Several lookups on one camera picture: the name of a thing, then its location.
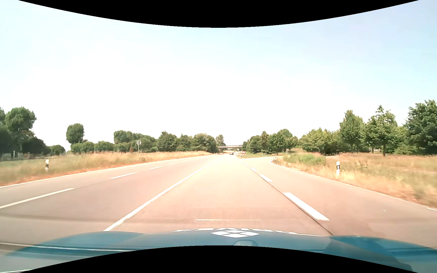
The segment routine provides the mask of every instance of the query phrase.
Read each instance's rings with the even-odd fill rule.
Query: road
[[[0,188],[0,242],[231,227],[375,236],[437,248],[437,210],[271,159],[216,154]]]

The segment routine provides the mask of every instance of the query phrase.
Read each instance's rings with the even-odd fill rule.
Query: grass field
[[[437,208],[437,156],[348,153],[325,157],[302,152],[275,163]]]
[[[145,162],[210,154],[208,152],[92,153],[54,156],[45,171],[45,159],[0,162],[0,186],[61,175],[120,167]]]

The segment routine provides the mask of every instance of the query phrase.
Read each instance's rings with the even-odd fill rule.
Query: overpass
[[[223,150],[223,149],[237,149],[237,148],[242,148],[242,145],[225,145],[225,146],[218,146],[219,149]]]

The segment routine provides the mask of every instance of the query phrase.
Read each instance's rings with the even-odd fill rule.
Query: clear sky
[[[61,144],[116,130],[158,137],[338,129],[381,104],[403,123],[437,101],[437,1],[314,22],[185,28],[123,22],[0,0],[0,107],[35,112],[33,131]]]

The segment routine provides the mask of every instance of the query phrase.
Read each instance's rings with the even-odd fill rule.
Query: treeline
[[[288,129],[282,129],[277,133],[268,134],[263,131],[260,135],[254,135],[242,143],[242,150],[252,153],[283,152],[292,149],[299,144],[296,136],[293,136]]]
[[[11,158],[17,158],[19,152],[32,155],[65,153],[64,147],[46,146],[34,135],[31,129],[35,121],[33,111],[24,107],[13,108],[8,113],[0,108],[0,160],[7,153]]]
[[[403,125],[395,115],[379,106],[367,122],[352,110],[345,113],[340,128],[329,131],[318,128],[299,139],[299,147],[307,152],[336,154],[340,152],[373,152],[383,155],[437,154],[437,102],[428,100],[410,107]]]
[[[119,130],[114,132],[114,143],[99,141],[93,143],[83,139],[84,129],[80,123],[72,124],[67,128],[67,141],[71,144],[70,151],[73,153],[87,152],[186,152],[207,151],[218,152],[218,146],[225,145],[223,136],[216,138],[206,133],[198,133],[193,137],[182,134],[179,138],[168,132],[161,132],[156,139],[152,136]]]

